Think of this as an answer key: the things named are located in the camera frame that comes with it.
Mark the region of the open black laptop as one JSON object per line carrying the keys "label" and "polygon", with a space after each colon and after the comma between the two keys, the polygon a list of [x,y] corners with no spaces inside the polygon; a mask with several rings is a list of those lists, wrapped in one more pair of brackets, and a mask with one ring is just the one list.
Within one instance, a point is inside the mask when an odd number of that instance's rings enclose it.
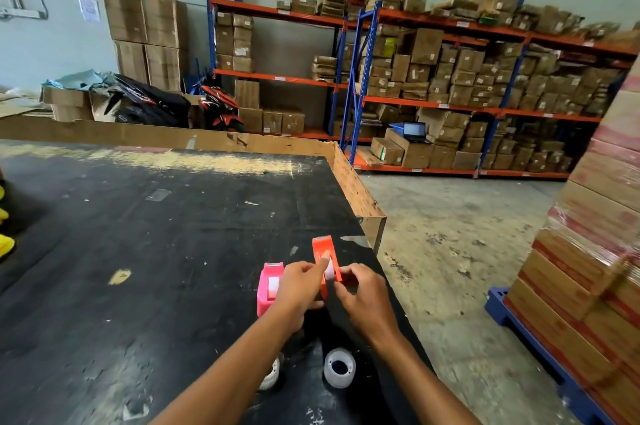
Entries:
{"label": "open black laptop", "polygon": [[411,143],[432,144],[428,137],[427,126],[424,122],[404,122],[403,138]]}

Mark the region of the stack of wrapped red-striped cartons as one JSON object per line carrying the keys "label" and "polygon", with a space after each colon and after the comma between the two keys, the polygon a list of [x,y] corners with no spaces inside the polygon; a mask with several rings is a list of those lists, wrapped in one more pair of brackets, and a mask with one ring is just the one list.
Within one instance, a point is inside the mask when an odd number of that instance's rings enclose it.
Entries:
{"label": "stack of wrapped red-striped cartons", "polygon": [[615,425],[640,425],[640,54],[506,307]]}

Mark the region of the large brown cardboard box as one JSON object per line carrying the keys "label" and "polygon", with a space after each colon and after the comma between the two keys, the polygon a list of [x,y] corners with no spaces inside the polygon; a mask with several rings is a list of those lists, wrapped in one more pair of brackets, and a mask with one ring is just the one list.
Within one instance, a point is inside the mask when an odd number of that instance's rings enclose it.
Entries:
{"label": "large brown cardboard box", "polygon": [[182,81],[189,70],[187,49],[145,45],[148,83],[168,91],[182,91]]}
{"label": "large brown cardboard box", "polygon": [[146,44],[188,49],[189,25],[187,4],[176,0],[141,0]]}
{"label": "large brown cardboard box", "polygon": [[118,71],[120,74],[148,84],[148,65],[145,44],[114,40]]}
{"label": "large brown cardboard box", "polygon": [[142,0],[104,0],[112,40],[148,42]]}

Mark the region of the teal plastic sheet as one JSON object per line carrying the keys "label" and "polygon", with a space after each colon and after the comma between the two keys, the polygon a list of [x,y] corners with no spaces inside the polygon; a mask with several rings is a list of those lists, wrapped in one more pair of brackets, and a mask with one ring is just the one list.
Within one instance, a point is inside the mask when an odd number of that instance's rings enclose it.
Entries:
{"label": "teal plastic sheet", "polygon": [[87,71],[68,74],[56,80],[46,80],[42,84],[42,88],[52,87],[65,90],[89,91],[91,89],[111,87],[115,84],[114,73],[110,71],[98,72],[89,69]]}

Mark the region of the cardboard boxes on wide rack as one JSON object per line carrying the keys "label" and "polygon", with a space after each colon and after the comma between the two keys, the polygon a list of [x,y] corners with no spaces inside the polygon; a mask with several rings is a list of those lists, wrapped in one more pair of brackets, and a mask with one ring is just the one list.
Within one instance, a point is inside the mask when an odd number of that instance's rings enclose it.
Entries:
{"label": "cardboard boxes on wide rack", "polygon": [[[387,137],[355,155],[355,169],[477,177],[566,179],[638,54],[636,45],[569,35],[404,29],[384,70],[368,58],[352,82],[353,123]],[[403,138],[424,122],[432,144]]]}

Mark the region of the person's right hand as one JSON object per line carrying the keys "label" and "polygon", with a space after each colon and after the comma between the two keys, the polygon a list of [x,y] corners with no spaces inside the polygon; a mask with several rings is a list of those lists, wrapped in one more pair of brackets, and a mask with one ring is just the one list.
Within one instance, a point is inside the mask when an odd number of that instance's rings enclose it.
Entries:
{"label": "person's right hand", "polygon": [[351,293],[351,307],[344,309],[350,321],[376,351],[382,352],[395,345],[401,332],[385,278],[364,264],[344,267],[349,275],[347,286]]}

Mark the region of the tall brown cardboard box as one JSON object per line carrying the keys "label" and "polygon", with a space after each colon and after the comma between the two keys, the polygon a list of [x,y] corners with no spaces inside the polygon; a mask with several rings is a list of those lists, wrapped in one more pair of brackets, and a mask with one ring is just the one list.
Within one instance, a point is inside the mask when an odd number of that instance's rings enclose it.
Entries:
{"label": "tall brown cardboard box", "polygon": [[236,79],[234,84],[234,99],[240,108],[260,108],[260,83]]}

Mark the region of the stack of small rack boxes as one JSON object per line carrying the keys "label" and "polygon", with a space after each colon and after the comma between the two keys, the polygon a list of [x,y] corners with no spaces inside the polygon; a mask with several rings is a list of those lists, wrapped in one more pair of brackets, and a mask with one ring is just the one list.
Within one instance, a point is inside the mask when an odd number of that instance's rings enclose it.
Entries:
{"label": "stack of small rack boxes", "polygon": [[214,14],[215,68],[254,73],[252,54],[254,18],[217,11]]}

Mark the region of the person's left forearm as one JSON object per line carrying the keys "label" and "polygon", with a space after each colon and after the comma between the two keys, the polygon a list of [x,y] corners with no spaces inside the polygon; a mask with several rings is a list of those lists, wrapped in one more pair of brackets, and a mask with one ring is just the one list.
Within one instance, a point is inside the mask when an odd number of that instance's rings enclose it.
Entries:
{"label": "person's left forearm", "polygon": [[150,425],[236,425],[304,314],[270,307]]}

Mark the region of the white paper notice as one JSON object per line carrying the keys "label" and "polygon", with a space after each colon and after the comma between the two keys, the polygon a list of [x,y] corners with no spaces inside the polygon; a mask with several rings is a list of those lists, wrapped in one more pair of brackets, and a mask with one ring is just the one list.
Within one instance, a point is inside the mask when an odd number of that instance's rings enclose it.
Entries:
{"label": "white paper notice", "polygon": [[92,24],[100,24],[100,8],[98,0],[78,0],[83,20]]}

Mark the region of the person's left hand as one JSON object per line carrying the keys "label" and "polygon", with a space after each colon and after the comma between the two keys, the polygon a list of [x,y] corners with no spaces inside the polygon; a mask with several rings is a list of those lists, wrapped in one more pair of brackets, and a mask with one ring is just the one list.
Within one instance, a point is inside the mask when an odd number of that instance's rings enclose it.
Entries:
{"label": "person's left hand", "polygon": [[319,294],[321,272],[316,264],[306,261],[293,262],[285,267],[280,279],[274,308],[285,316],[287,329],[295,333],[301,329],[305,318],[305,300],[316,299]]}

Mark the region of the pink tape dispenser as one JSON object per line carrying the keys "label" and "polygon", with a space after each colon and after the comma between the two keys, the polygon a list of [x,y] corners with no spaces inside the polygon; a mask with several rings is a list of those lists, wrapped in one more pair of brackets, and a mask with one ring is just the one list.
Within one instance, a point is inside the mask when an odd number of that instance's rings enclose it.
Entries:
{"label": "pink tape dispenser", "polygon": [[261,317],[275,302],[280,279],[284,275],[283,262],[266,262],[257,288],[257,316]]}

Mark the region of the red black motorcycle body panel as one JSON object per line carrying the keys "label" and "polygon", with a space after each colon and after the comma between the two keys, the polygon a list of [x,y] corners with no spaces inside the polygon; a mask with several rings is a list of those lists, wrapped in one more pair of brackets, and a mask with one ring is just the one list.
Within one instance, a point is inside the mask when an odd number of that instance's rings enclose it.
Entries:
{"label": "red black motorcycle body panel", "polygon": [[233,97],[219,87],[203,85],[202,91],[198,104],[203,112],[205,129],[246,133],[239,117],[239,106]]}

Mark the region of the open low cardboard box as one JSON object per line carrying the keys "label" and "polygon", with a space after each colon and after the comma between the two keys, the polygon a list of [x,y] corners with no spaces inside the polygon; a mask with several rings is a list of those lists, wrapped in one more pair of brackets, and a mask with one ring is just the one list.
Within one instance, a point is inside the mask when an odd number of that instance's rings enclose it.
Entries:
{"label": "open low cardboard box", "polygon": [[87,90],[60,89],[52,86],[43,86],[40,100],[42,103],[51,107],[55,121],[95,121],[90,92]]}

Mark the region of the orange tape dispenser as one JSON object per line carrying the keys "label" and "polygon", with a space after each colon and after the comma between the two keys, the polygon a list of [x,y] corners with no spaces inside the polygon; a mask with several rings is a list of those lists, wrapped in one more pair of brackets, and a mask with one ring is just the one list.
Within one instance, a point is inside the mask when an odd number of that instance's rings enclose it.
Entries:
{"label": "orange tape dispenser", "polygon": [[312,240],[312,248],[316,266],[321,272],[319,293],[323,302],[327,305],[348,290],[349,275],[345,273],[346,267],[341,267],[337,259],[337,253],[330,235],[316,237]]}

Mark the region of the person's right forearm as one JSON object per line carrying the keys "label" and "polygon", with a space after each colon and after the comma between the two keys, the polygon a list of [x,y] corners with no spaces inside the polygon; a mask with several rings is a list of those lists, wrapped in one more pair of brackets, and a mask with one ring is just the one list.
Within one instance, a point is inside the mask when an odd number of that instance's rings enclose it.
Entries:
{"label": "person's right forearm", "polygon": [[482,425],[462,401],[420,359],[397,328],[366,332],[388,366],[421,425]]}

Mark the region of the wide blue orange shelving rack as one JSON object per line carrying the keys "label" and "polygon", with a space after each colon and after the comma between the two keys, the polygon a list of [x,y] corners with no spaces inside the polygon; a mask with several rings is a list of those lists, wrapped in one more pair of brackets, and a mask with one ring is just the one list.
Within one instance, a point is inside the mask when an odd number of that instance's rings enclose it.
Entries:
{"label": "wide blue orange shelving rack", "polygon": [[640,31],[546,7],[369,0],[343,27],[346,105],[332,131],[355,170],[565,179],[640,55]]}

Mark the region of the yellow object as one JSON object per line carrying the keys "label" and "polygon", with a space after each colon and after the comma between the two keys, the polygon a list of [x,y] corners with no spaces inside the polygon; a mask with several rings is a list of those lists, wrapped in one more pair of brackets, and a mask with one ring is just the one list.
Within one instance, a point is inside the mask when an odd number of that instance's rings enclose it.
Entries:
{"label": "yellow object", "polygon": [[[0,202],[4,200],[6,191],[0,185]],[[0,225],[10,218],[10,214],[0,205]],[[0,232],[0,262],[4,260],[15,248],[15,239]]]}

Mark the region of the clear tape roll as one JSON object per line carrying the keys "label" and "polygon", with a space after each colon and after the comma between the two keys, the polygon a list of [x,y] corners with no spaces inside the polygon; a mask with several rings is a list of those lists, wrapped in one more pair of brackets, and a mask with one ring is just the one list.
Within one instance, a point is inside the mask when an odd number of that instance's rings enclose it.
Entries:
{"label": "clear tape roll", "polygon": [[280,376],[282,361],[283,354],[279,353],[272,364],[270,372],[265,375],[263,381],[261,382],[258,388],[259,392],[267,391],[275,386]]}
{"label": "clear tape roll", "polygon": [[348,388],[356,374],[356,361],[346,348],[334,348],[324,359],[324,379],[335,389]]}

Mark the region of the blue plastic pallet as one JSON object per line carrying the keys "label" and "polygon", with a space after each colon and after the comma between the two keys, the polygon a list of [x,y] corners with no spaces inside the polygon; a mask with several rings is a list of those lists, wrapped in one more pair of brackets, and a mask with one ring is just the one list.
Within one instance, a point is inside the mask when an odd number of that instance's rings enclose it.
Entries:
{"label": "blue plastic pallet", "polygon": [[567,408],[582,425],[617,425],[615,421],[588,395],[586,388],[568,372],[550,353],[550,344],[543,344],[524,326],[524,320],[516,317],[515,312],[506,306],[508,287],[490,287],[486,294],[484,309],[499,325],[511,330],[527,348],[536,361],[550,375],[556,386],[556,393]]}

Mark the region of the row of boxes atop racks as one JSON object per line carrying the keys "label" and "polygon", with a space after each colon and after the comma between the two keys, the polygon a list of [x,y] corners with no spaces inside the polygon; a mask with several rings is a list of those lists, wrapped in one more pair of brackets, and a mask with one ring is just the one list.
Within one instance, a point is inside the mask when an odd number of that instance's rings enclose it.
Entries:
{"label": "row of boxes atop racks", "polygon": [[451,19],[462,28],[471,24],[503,27],[616,45],[637,44],[640,49],[640,21],[631,30],[622,30],[619,23],[612,21],[585,24],[585,18],[579,14],[521,0],[443,0],[431,5],[427,0],[278,0],[276,8],[282,12],[336,18],[347,15],[353,21],[362,11],[372,11],[377,2],[383,10],[402,12],[411,17]]}

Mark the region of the cardboard table edging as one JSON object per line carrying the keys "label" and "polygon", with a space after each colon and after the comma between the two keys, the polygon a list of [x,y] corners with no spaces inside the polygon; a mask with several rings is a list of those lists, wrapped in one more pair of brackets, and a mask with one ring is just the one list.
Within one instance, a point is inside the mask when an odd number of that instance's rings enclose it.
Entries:
{"label": "cardboard table edging", "polygon": [[59,122],[27,115],[0,117],[0,139],[150,149],[322,156],[328,161],[351,210],[358,218],[369,247],[375,253],[380,249],[387,222],[387,216],[360,181],[356,170],[352,168],[336,142],[117,122]]}

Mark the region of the narrow blue orange shelving rack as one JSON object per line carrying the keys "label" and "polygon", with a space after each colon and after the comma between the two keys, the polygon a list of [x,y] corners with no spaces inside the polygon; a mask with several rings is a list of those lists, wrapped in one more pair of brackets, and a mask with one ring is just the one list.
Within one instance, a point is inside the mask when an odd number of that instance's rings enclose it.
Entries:
{"label": "narrow blue orange shelving rack", "polygon": [[[348,78],[343,78],[343,67],[345,64],[346,41],[348,31],[356,31],[356,23],[350,22],[348,16],[343,18],[311,15],[284,8],[264,7],[244,3],[242,1],[231,0],[206,0],[207,9],[207,30],[209,36],[209,57],[211,72],[208,78],[214,80],[220,76],[233,76],[235,78],[245,78],[252,81],[274,81],[282,83],[293,83],[312,87],[325,87],[331,89],[332,98],[326,100],[324,124],[326,130],[314,132],[310,135],[313,139],[342,140],[346,134],[346,127],[340,133],[334,132],[335,121],[337,119],[338,94],[341,90],[348,89]],[[335,75],[333,80],[313,80],[311,78],[296,78],[294,76],[276,76],[275,74],[254,73],[240,71],[231,67],[229,69],[218,63],[218,43],[216,40],[216,27],[218,20],[229,16],[234,19],[235,15],[241,17],[252,17],[269,19],[272,21],[284,21],[289,23],[304,24],[317,28],[333,29],[332,57],[336,57]]]}

